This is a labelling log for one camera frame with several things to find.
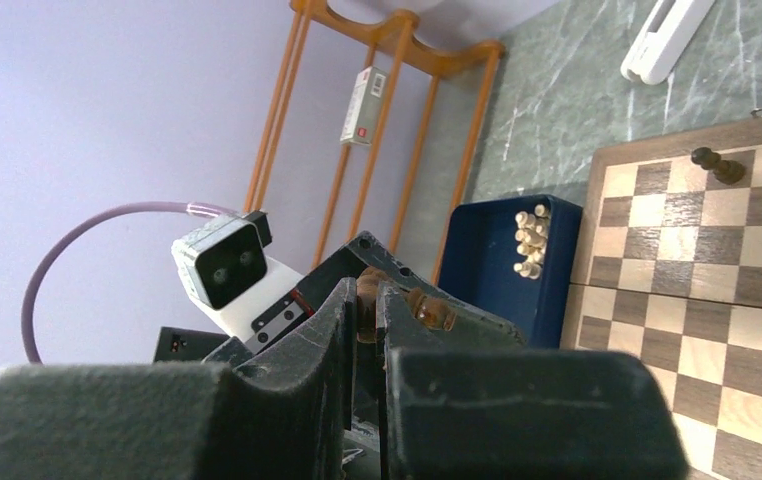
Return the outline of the dark brown chess piece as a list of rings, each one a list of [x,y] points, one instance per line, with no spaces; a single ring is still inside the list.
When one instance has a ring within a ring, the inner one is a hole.
[[[742,163],[723,159],[718,152],[708,147],[694,149],[691,152],[691,162],[703,170],[711,172],[717,181],[725,185],[739,182],[746,173]]]

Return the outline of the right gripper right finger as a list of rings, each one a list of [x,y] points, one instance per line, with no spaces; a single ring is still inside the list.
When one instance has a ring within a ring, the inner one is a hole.
[[[411,313],[406,297],[391,282],[382,281],[376,297],[375,360],[378,381],[380,467],[382,479],[398,479],[398,448],[401,445],[397,362],[394,350],[431,346],[433,336]]]

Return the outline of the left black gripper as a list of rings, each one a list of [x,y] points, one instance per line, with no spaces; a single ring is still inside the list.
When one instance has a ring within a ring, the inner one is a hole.
[[[378,338],[375,306],[381,287],[402,295],[406,311],[447,345],[478,348],[523,346],[527,340],[512,322],[456,299],[427,283],[396,259],[372,234],[363,232],[303,275],[264,254],[250,240],[225,240],[201,258],[184,254],[176,241],[173,258],[184,291],[219,332],[163,327],[154,361],[205,359],[229,338],[253,354],[272,346],[312,316],[343,278],[357,282],[357,338]]]

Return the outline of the dark brown chess pawn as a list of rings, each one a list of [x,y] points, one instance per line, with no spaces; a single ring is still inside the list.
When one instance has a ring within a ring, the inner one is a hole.
[[[376,305],[379,285],[392,279],[376,267],[367,267],[357,277],[357,340],[360,343],[376,342]],[[398,288],[405,297],[410,313],[426,328],[451,331],[457,315],[443,299],[427,295],[421,288]]]

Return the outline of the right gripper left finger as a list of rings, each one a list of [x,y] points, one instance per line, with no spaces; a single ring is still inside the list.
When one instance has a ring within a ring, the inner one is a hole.
[[[226,378],[222,478],[340,478],[354,397],[356,307],[355,279],[340,280],[313,316]]]

